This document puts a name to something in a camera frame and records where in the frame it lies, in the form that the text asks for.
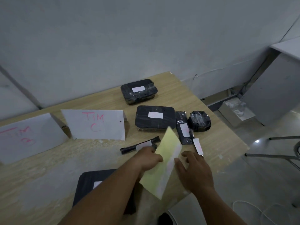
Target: white box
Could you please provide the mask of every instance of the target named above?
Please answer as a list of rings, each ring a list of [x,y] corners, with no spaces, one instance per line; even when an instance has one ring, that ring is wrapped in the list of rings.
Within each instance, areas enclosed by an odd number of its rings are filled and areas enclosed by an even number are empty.
[[[242,122],[252,118],[255,116],[255,114],[248,108],[245,108],[244,115],[242,117],[239,117],[230,107],[228,106],[230,103],[240,103],[239,98],[234,98],[228,101],[223,102],[222,106],[219,108],[220,113],[229,121],[229,123],[236,127]]]

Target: paper sign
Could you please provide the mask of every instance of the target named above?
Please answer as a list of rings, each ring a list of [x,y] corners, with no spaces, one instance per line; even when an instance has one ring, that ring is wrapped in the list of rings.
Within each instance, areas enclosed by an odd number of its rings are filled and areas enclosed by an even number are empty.
[[[148,141],[146,141],[146,142],[144,142],[144,143],[141,143],[141,144],[135,146],[135,148],[136,148],[137,151],[138,151],[138,150],[141,150],[143,147],[147,147],[147,146],[152,146],[151,140],[148,140]]]
[[[196,147],[196,150],[197,150],[198,154],[203,155],[203,151],[202,151],[202,148],[201,148],[201,145],[200,145],[200,142],[199,142],[199,138],[194,138],[193,142],[194,142],[194,145]]]
[[[125,140],[122,110],[62,110],[73,139]]]
[[[95,189],[98,185],[100,185],[101,182],[102,182],[102,181],[95,181],[95,182],[94,182],[94,187],[93,187],[93,189]]]
[[[169,177],[175,165],[174,158],[178,157],[182,145],[173,132],[168,127],[161,143],[155,153],[163,157],[163,162],[159,162],[151,170],[145,171],[140,183],[145,189],[161,200],[166,189]]]
[[[148,117],[150,117],[150,118],[163,118],[163,113],[149,111]]]
[[[132,88],[132,91],[133,91],[133,92],[144,91],[144,90],[145,90],[145,87],[144,87],[144,86],[141,86],[141,87],[133,87],[133,88]]]
[[[180,128],[181,128],[183,137],[190,137],[190,130],[188,128],[188,124],[187,123],[180,124]]]
[[[0,127],[1,162],[13,163],[68,140],[53,117],[47,113]]]

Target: worn table surface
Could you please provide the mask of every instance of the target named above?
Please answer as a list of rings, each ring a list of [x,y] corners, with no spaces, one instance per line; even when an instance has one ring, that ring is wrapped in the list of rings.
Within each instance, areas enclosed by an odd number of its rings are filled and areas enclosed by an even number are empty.
[[[162,138],[164,132],[142,132],[136,128],[134,121],[139,105],[171,106],[187,114],[204,110],[212,120],[212,127],[207,132],[195,133],[195,137],[200,139],[205,160],[214,173],[248,150],[246,144],[173,74],[165,72],[150,79],[158,93],[154,99],[137,105],[127,105],[120,87],[116,87],[0,122],[3,126],[44,113],[52,113],[65,121],[61,109],[124,110],[128,119],[125,141],[69,139],[43,153],[0,166],[0,224],[57,224],[71,209],[77,181],[83,172],[117,168],[135,154],[121,155],[121,147],[155,136]],[[193,145],[184,145],[182,151],[186,150],[195,151]],[[137,184],[137,212],[124,216],[122,224],[148,224],[187,194],[175,170],[161,201]]]

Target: folded yellow paper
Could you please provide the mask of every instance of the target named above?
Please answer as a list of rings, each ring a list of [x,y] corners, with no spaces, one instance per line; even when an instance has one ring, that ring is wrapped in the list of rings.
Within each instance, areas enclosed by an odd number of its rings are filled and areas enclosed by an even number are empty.
[[[168,127],[159,147],[155,153],[163,157],[163,162],[158,163],[153,169],[144,173],[140,183],[145,189],[161,200],[166,189],[167,182],[175,165],[174,158],[178,157],[182,145],[173,132]]]

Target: white cord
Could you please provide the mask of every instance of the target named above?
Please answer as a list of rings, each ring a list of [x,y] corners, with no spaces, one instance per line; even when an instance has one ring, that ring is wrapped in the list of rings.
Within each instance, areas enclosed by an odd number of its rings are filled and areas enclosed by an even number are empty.
[[[264,212],[267,211],[269,208],[273,207],[274,205],[279,205],[279,206],[282,206],[284,207],[283,205],[281,204],[273,204],[271,205],[270,207],[268,207],[265,211],[261,211],[257,206],[247,202],[247,201],[243,201],[243,200],[237,200],[235,201],[233,204],[232,204],[232,210],[234,211],[234,204],[237,203],[237,202],[244,202],[244,203],[247,203],[247,204],[250,204],[252,205],[253,207],[257,208],[260,212],[261,212],[261,215],[260,215],[260,224],[262,224],[262,215],[264,215],[265,217],[267,217],[272,223],[274,223]],[[287,213],[288,217],[289,217],[289,224],[291,224],[291,219],[290,219],[290,216],[289,216],[289,213]]]

